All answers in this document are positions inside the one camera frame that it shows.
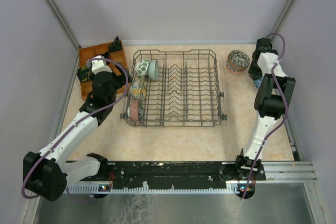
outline orange tray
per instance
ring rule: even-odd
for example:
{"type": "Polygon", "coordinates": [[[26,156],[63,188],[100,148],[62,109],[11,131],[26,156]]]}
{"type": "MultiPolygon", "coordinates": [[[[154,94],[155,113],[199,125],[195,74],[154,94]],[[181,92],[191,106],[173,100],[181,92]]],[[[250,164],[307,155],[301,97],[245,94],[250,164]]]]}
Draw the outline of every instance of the orange tray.
{"type": "MultiPolygon", "coordinates": [[[[95,45],[95,46],[92,46],[92,47],[80,48],[78,50],[79,66],[80,67],[84,66],[88,59],[91,59],[96,55],[103,54],[106,51],[108,51],[109,50],[109,45],[111,43],[112,42],[108,42],[108,43],[104,43],[104,44],[95,45]]],[[[122,44],[122,41],[120,41],[120,43],[121,43],[121,51],[110,53],[110,59],[114,60],[115,62],[121,63],[121,65],[126,69],[126,68],[128,68],[128,66],[127,66],[124,46],[122,44]]],[[[117,75],[121,74],[119,72],[119,70],[113,64],[109,64],[108,66],[117,75]]],[[[118,89],[117,94],[120,94],[120,93],[124,92],[124,89],[125,89],[125,86],[118,89]]],[[[88,93],[90,93],[91,91],[92,91],[92,81],[83,82],[83,83],[80,84],[80,94],[81,94],[81,97],[84,101],[86,101],[86,97],[88,96],[88,93]]]]}

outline patterned bowl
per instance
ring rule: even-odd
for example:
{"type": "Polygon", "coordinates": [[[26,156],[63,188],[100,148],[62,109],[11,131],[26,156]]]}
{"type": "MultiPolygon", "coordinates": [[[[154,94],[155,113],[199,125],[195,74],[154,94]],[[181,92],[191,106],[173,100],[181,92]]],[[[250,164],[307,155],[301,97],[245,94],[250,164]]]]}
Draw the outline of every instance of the patterned bowl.
{"type": "Polygon", "coordinates": [[[135,100],[127,109],[128,117],[134,121],[142,121],[144,117],[144,108],[142,100],[135,100]]]}
{"type": "Polygon", "coordinates": [[[233,72],[243,72],[249,65],[250,58],[242,51],[234,50],[227,56],[226,66],[233,72]]]}
{"type": "Polygon", "coordinates": [[[135,73],[137,76],[144,78],[147,75],[147,71],[148,71],[148,67],[149,67],[149,63],[151,62],[151,60],[148,59],[142,59],[140,61],[138,61],[138,63],[135,66],[135,73]]]}
{"type": "Polygon", "coordinates": [[[145,98],[146,96],[146,89],[144,87],[144,80],[140,79],[133,83],[131,86],[131,95],[133,99],[139,100],[141,98],[145,98]]]}
{"type": "Polygon", "coordinates": [[[152,62],[149,63],[148,77],[153,81],[159,79],[159,62],[157,60],[152,60],[152,62]]]}

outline beige floor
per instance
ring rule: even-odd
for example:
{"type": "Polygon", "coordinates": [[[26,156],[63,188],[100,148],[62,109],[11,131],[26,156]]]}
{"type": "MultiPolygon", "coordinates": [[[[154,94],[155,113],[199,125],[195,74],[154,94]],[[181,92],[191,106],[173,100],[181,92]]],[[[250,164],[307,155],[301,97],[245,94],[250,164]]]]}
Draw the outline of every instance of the beige floor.
{"type": "MultiPolygon", "coordinates": [[[[217,55],[220,90],[227,121],[210,128],[194,127],[131,127],[120,119],[126,99],[115,105],[102,125],[74,151],[71,160],[94,152],[111,161],[234,161],[248,140],[255,121],[254,99],[257,93],[247,72],[233,74],[225,67],[228,53],[238,49],[252,55],[255,45],[179,45],[126,46],[128,66],[138,49],[185,51],[211,49],[217,55]]],[[[76,79],[68,105],[64,127],[75,117],[83,104],[76,79]]],[[[268,140],[263,154],[265,161],[293,160],[288,137],[281,127],[268,140]]]]}

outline wire dish rack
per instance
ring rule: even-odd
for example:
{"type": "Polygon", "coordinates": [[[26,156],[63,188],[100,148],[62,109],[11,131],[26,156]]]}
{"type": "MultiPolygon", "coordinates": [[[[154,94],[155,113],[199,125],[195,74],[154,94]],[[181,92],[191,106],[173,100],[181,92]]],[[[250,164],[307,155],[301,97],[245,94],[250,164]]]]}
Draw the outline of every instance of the wire dish rack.
{"type": "Polygon", "coordinates": [[[120,115],[132,126],[210,127],[226,119],[222,114],[216,54],[212,50],[138,50],[133,56],[131,77],[141,59],[158,60],[159,80],[145,82],[144,115],[133,121],[127,109],[134,101],[128,93],[127,106],[120,115]]]}

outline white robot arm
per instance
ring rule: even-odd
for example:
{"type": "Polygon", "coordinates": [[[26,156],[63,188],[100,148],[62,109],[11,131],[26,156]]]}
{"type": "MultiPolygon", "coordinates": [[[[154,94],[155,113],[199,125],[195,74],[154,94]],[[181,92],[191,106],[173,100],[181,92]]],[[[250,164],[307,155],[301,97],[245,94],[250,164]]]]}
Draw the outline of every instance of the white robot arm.
{"type": "MultiPolygon", "coordinates": [[[[274,73],[276,77],[286,77],[287,75],[283,72],[279,60],[278,55],[273,52],[262,52],[258,59],[258,66],[261,69],[262,75],[271,74],[272,67],[276,65],[274,69],[274,73]]],[[[255,159],[262,142],[268,133],[273,129],[274,125],[279,121],[279,119],[275,119],[273,116],[264,116],[261,117],[259,111],[257,111],[256,122],[253,127],[252,135],[249,138],[248,142],[243,148],[244,156],[249,157],[249,159],[255,159]]],[[[261,150],[259,154],[259,159],[262,159],[261,150]]]]}
{"type": "Polygon", "coordinates": [[[263,78],[263,81],[255,99],[254,108],[257,115],[252,134],[236,159],[236,166],[241,169],[242,174],[250,171],[256,158],[258,158],[258,162],[253,171],[258,172],[263,152],[260,147],[265,144],[265,137],[273,130],[276,123],[285,113],[285,104],[281,96],[275,93],[277,86],[271,74],[274,66],[275,77],[280,84],[287,105],[289,105],[295,86],[295,79],[288,77],[283,72],[279,64],[278,52],[272,49],[271,40],[268,38],[257,40],[256,50],[253,53],[248,73],[253,80],[263,78]]]}
{"type": "Polygon", "coordinates": [[[79,109],[74,120],[57,138],[38,153],[29,152],[24,157],[24,188],[54,201],[65,188],[88,176],[107,173],[107,159],[98,154],[88,154],[80,161],[67,163],[77,146],[105,120],[116,102],[116,93],[130,76],[117,76],[107,66],[103,56],[94,57],[91,71],[94,74],[92,92],[79,109]]]}

